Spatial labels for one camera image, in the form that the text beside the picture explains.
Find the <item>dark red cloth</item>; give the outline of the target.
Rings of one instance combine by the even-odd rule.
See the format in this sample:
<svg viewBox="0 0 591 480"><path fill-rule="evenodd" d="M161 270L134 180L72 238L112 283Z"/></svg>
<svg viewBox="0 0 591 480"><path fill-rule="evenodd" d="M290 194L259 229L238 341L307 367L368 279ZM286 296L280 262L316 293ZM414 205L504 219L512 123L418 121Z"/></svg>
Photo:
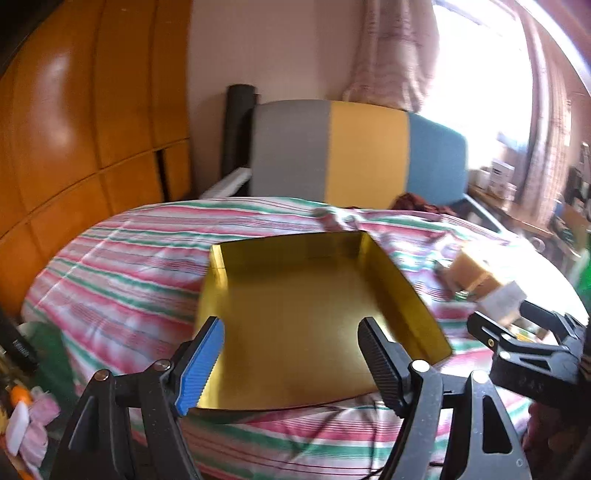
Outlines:
<svg viewBox="0 0 591 480"><path fill-rule="evenodd" d="M391 204L390 209L456 216L456 212L450 207L431 204L423 197L413 193L404 193L398 196Z"/></svg>

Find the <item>large yellow sponge block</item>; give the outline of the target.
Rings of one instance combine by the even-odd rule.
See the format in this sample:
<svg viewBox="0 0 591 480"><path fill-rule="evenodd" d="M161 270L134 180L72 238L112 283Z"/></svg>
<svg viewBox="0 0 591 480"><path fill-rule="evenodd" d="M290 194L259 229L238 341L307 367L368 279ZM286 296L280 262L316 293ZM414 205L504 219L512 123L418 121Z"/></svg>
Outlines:
<svg viewBox="0 0 591 480"><path fill-rule="evenodd" d="M462 249L444 270L444 279L456 290L483 298L507 284L499 269L477 250Z"/></svg>

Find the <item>grey yellow blue headboard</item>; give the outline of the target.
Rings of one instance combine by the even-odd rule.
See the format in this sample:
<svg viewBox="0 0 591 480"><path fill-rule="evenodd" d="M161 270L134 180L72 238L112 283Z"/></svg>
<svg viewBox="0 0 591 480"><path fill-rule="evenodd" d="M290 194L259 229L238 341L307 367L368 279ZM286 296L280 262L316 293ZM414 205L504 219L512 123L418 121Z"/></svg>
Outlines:
<svg viewBox="0 0 591 480"><path fill-rule="evenodd" d="M387 209L401 194L451 206L467 192L467 143L415 113L328 100L283 100L253 111L256 197Z"/></svg>

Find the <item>pink patterned curtain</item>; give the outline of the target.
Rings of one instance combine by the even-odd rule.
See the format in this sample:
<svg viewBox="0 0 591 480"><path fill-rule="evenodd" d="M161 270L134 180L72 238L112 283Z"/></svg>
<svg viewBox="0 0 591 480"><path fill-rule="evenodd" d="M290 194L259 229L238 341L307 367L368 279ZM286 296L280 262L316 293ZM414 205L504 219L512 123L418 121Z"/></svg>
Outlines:
<svg viewBox="0 0 591 480"><path fill-rule="evenodd" d="M352 79L342 99L419 112L438 50L431 1L367 1Z"/></svg>

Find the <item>black rolled mat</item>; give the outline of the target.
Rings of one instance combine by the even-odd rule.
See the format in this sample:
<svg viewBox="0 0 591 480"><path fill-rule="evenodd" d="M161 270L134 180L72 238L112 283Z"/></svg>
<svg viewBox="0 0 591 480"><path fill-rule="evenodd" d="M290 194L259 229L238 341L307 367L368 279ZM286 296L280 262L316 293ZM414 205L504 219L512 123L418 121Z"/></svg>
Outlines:
<svg viewBox="0 0 591 480"><path fill-rule="evenodd" d="M252 142L252 114L259 103L256 87L249 84L228 86L221 141L221 176L249 165Z"/></svg>

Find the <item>wooden side shelf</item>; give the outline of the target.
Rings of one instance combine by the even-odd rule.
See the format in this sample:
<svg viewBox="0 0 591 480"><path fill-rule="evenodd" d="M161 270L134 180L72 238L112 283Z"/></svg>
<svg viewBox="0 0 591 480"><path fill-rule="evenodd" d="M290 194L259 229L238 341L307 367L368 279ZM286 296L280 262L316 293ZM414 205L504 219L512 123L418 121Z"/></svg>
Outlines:
<svg viewBox="0 0 591 480"><path fill-rule="evenodd" d="M499 199L489 194L487 190L473 185L468 187L468 194L514 233L523 233L541 239L552 237L548 227L536 223L517 203Z"/></svg>

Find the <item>orange wooden wardrobe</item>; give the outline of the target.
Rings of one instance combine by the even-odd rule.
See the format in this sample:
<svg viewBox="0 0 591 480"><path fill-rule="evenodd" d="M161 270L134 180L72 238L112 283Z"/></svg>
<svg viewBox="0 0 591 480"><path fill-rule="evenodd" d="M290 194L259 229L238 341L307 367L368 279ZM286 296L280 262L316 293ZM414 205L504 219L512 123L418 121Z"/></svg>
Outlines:
<svg viewBox="0 0 591 480"><path fill-rule="evenodd" d="M187 1L53 1L1 73L1 310L126 210L192 190Z"/></svg>

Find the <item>white product box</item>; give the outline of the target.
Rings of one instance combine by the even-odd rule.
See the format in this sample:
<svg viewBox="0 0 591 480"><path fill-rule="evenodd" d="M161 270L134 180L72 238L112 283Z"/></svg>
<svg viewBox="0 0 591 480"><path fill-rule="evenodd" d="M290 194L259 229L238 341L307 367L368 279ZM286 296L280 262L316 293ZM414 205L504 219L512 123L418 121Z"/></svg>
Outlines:
<svg viewBox="0 0 591 480"><path fill-rule="evenodd" d="M488 191L497 198L504 198L512 182L514 167L503 161L493 161L490 167Z"/></svg>

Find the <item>striped bed sheet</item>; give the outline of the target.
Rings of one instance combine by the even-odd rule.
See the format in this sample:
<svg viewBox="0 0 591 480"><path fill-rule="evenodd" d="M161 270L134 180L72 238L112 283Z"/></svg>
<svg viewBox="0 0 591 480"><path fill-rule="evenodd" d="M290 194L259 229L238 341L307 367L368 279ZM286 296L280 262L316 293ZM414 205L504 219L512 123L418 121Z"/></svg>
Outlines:
<svg viewBox="0 0 591 480"><path fill-rule="evenodd" d="M140 371L190 337L212 245L250 237L363 230L378 240L429 305L465 375L491 354L466 329L471 306L434 271L469 241L491 242L517 267L529 298L586 321L568 280L524 239L465 220L389 210L341 209L300 199L238 198L139 207L104 220L64 247L33 282L21 310L61 398L102 368ZM205 474L218 479L360 479L376 476L400 420L375 394L327 406L209 419L194 411L183 433Z"/></svg>

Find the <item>gold cardboard box tray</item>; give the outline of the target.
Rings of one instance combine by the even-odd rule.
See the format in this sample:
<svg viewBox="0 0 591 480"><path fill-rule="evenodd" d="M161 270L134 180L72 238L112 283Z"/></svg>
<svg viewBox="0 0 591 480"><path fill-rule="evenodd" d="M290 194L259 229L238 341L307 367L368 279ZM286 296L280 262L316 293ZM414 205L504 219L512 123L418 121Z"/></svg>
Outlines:
<svg viewBox="0 0 591 480"><path fill-rule="evenodd" d="M363 231L216 244L197 305L224 342L198 405L267 411L338 402L373 392L356 330L377 321L411 358L452 354L444 332L382 246Z"/></svg>

